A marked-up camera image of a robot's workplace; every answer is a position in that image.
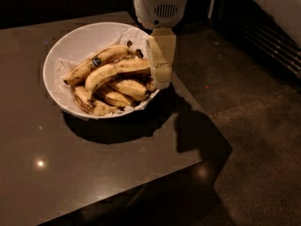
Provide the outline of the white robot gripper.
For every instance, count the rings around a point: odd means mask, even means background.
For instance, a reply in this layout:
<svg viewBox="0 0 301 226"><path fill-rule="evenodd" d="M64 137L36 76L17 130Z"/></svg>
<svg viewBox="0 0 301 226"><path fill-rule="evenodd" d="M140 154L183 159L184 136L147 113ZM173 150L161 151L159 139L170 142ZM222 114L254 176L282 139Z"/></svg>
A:
<svg viewBox="0 0 301 226"><path fill-rule="evenodd" d="M186 3L187 0L134 0L137 20L144 28L153 29L146 48L151 77L157 89L166 89L171 82L176 35L170 28L181 21Z"/></svg>

